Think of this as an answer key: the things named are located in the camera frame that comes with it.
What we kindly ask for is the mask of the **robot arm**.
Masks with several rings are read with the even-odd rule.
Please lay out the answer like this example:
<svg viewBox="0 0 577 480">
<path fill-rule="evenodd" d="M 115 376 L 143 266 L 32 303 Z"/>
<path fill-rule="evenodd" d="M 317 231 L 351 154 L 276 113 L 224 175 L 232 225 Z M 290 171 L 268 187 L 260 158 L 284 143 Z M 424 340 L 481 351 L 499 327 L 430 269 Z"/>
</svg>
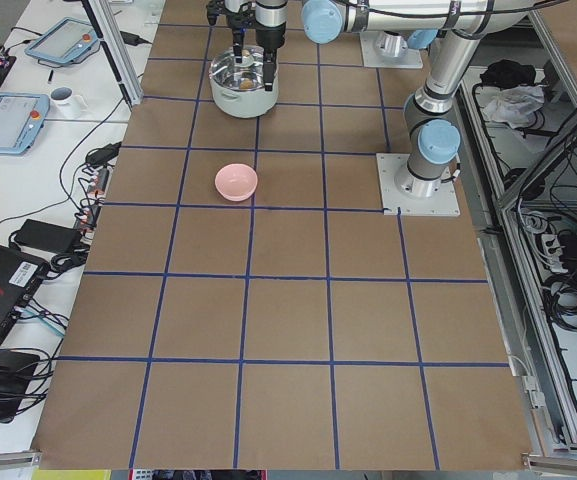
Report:
<svg viewBox="0 0 577 480">
<path fill-rule="evenodd" d="M 535 1 L 305 1 L 301 21 L 306 36 L 318 44 L 330 43 L 343 32 L 444 32 L 425 83 L 406 104 L 412 152 L 394 176 L 403 194 L 429 198 L 438 191 L 460 145 L 457 129 L 445 117 L 481 39 L 515 25 L 537 5 Z"/>
<path fill-rule="evenodd" d="M 274 90 L 278 52 L 285 44 L 286 1 L 214 1 L 206 9 L 211 23 L 219 15 L 232 31 L 232 52 L 243 62 L 247 32 L 261 48 L 262 87 Z M 437 31 L 449 16 L 446 1 L 304 1 L 301 24 L 306 36 L 319 44 L 330 43 L 342 33 L 364 31 Z"/>
</svg>

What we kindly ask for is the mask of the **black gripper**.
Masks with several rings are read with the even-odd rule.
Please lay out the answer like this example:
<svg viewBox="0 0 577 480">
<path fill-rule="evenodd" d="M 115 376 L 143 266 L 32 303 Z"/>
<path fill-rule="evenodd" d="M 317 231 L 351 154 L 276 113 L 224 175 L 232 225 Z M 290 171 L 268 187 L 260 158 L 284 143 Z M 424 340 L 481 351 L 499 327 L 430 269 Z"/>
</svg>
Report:
<svg viewBox="0 0 577 480">
<path fill-rule="evenodd" d="M 277 70 L 277 50 L 285 42 L 287 22 L 286 0 L 258 0 L 255 2 L 255 36 L 257 44 L 264 48 L 264 89 L 273 90 Z"/>
<path fill-rule="evenodd" d="M 220 15 L 232 29 L 232 50 L 236 63 L 243 61 L 244 30 L 254 25 L 254 3 L 239 0 L 210 0 L 206 5 L 206 17 L 210 26 L 215 26 Z"/>
</svg>

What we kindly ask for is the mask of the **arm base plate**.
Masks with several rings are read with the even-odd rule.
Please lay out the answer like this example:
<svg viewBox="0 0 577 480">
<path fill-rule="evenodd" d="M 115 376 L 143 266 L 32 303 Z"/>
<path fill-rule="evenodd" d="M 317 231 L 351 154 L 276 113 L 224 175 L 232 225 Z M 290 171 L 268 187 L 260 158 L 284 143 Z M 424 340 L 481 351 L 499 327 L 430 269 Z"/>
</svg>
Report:
<svg viewBox="0 0 577 480">
<path fill-rule="evenodd" d="M 408 168 L 408 154 L 376 155 L 377 172 L 385 215 L 411 217 L 458 217 L 460 208 L 448 167 L 434 180 L 415 177 Z"/>
<path fill-rule="evenodd" d="M 408 47 L 403 36 L 385 31 L 361 32 L 363 66 L 369 68 L 421 69 L 419 50 Z"/>
</svg>

